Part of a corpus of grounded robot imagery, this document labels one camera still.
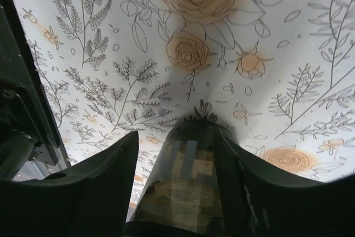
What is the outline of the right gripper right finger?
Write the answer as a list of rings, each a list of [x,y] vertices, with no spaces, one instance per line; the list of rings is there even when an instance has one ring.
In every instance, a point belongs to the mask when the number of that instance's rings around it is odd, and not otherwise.
[[[213,150],[228,236],[354,235],[354,175],[330,183],[299,177],[219,130]]]

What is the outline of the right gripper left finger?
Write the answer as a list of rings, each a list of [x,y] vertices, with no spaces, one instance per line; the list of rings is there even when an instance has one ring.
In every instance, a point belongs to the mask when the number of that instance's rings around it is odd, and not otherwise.
[[[45,179],[1,179],[1,235],[122,236],[138,151],[132,131]]]

